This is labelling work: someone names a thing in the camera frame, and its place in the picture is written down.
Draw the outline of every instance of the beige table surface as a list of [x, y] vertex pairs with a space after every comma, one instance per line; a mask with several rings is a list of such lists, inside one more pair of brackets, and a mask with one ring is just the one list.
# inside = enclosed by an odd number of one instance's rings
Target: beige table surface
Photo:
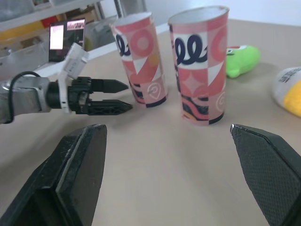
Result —
[[[161, 106], [135, 106], [120, 116], [53, 110], [0, 125], [0, 215], [64, 134], [99, 123], [106, 124], [108, 141], [93, 226], [267, 226], [245, 182], [230, 126], [279, 134], [301, 153], [301, 119], [270, 97], [273, 76], [301, 65], [300, 37], [298, 27], [230, 21], [229, 45], [255, 45], [262, 59], [251, 73], [227, 81], [226, 113], [214, 125], [181, 119], [167, 32], [159, 35], [169, 88]], [[83, 75], [127, 83], [117, 51], [89, 62]], [[130, 90], [110, 97], [134, 103]]]

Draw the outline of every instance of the shelf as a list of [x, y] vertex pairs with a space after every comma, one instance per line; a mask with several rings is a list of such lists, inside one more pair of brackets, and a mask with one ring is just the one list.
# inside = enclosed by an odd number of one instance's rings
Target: shelf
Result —
[[55, 16], [61, 13], [71, 11], [76, 8], [80, 8], [101, 0], [73, 0], [61, 5], [52, 6], [46, 9], [35, 11], [33, 13], [21, 16], [15, 19], [0, 22], [0, 32], [5, 31], [14, 27], [29, 24], [38, 20], [42, 20], [51, 16]]
[[[162, 24], [162, 25], [159, 25], [156, 27], [157, 34], [161, 34], [168, 30], [169, 30], [169, 27], [167, 26], [167, 24]], [[93, 49], [93, 50], [89, 51], [89, 60], [103, 56], [103, 55], [113, 52], [115, 50], [117, 50], [117, 46], [116, 46], [115, 42], [110, 43], [105, 46], [102, 46], [102, 47], [99, 47], [99, 48], [96, 48], [96, 49]], [[38, 73], [42, 77], [49, 77], [49, 76], [59, 73], [62, 69], [62, 66], [63, 66], [63, 62], [54, 63], [54, 64], [49, 63], [49, 64], [46, 64], [46, 65], [38, 68], [37, 70], [35, 70], [35, 72]]]

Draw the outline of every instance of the white bracket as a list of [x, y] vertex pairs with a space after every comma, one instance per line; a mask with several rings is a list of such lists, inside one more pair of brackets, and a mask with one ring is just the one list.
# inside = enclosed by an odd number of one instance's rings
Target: white bracket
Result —
[[88, 58], [89, 53], [84, 51], [80, 45], [73, 43], [66, 56], [63, 69], [58, 75], [60, 104], [65, 113], [71, 113], [68, 104], [68, 87], [71, 86], [73, 79], [78, 78], [84, 66], [88, 62]]

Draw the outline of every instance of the storage bin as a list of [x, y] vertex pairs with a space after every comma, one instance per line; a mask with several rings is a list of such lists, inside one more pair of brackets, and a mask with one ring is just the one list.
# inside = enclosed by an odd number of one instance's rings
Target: storage bin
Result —
[[33, 38], [23, 37], [15, 43], [5, 46], [0, 43], [0, 81], [10, 79], [20, 72], [33, 71], [48, 62], [49, 37], [48, 32], [38, 32]]
[[57, 5], [61, 5], [67, 2], [71, 2], [74, 0], [49, 0], [49, 2], [53, 5], [53, 6], [57, 6]]
[[110, 29], [110, 24], [114, 23], [116, 19], [117, 18], [114, 16], [86, 25], [85, 36], [88, 39], [88, 42], [86, 41], [85, 45], [86, 51], [90, 51], [115, 41]]
[[24, 16], [33, 11], [32, 0], [0, 0], [0, 22]]

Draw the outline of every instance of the red object on shelf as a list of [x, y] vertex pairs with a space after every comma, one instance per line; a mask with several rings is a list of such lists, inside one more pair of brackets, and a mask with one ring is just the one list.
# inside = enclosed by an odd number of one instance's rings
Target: red object on shelf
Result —
[[51, 23], [58, 22], [58, 20], [57, 20], [56, 16], [52, 16], [52, 17], [41, 20], [41, 22], [42, 22], [44, 28], [47, 28], [50, 26]]

